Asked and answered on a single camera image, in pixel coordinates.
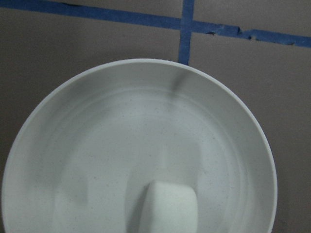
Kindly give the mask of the cream round plate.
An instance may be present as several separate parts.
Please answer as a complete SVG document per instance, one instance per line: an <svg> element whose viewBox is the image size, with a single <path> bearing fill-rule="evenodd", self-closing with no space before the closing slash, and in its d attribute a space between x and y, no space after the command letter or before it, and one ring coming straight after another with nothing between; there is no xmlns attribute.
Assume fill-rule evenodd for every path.
<svg viewBox="0 0 311 233"><path fill-rule="evenodd" d="M138 233L152 181L192 187L196 233L269 233L271 149L247 106L192 67L130 59L52 91L21 127L5 167L7 233Z"/></svg>

